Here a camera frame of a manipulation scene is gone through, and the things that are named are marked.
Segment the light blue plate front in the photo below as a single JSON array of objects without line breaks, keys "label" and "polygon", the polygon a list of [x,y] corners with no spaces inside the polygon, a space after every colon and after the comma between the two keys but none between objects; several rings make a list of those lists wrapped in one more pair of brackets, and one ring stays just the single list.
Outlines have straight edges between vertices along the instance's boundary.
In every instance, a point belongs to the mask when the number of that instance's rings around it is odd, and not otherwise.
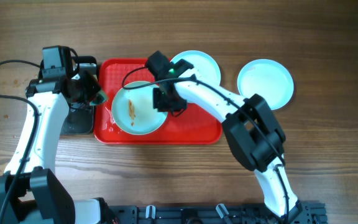
[{"label": "light blue plate front", "polygon": [[112,101],[112,118],[117,126],[132,135],[145,135],[156,131],[168,117],[167,112],[154,108],[153,90],[156,84],[147,81],[136,81],[125,85]]}]

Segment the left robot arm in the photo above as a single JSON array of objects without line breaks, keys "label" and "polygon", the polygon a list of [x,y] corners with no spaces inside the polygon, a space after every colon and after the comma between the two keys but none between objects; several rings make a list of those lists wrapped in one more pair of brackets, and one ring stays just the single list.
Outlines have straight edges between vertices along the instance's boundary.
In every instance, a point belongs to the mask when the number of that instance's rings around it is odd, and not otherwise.
[{"label": "left robot arm", "polygon": [[110,223],[102,198],[75,201],[55,176],[62,126],[71,102],[103,100],[95,72],[31,80],[27,116],[15,153],[0,175],[0,223]]}]

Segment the green yellow sponge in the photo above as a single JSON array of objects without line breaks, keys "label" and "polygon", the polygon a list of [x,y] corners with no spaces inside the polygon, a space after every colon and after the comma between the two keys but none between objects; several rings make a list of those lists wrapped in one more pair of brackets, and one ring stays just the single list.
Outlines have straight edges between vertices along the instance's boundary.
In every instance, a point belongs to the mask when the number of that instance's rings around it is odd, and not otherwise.
[{"label": "green yellow sponge", "polygon": [[95,94],[94,97],[91,99],[89,105],[90,106],[101,105],[108,99],[109,99],[108,95],[103,90],[99,90],[97,94]]}]

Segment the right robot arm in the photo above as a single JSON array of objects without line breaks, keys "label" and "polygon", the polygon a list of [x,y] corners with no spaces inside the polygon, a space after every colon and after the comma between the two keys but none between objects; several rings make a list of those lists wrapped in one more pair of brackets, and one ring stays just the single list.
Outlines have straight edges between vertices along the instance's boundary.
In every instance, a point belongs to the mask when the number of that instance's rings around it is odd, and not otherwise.
[{"label": "right robot arm", "polygon": [[163,95],[195,103],[222,124],[232,155],[254,172],[265,206],[282,221],[292,222],[300,210],[285,173],[286,137],[267,102],[258,94],[245,98],[209,81],[185,60],[150,58],[145,66]]}]

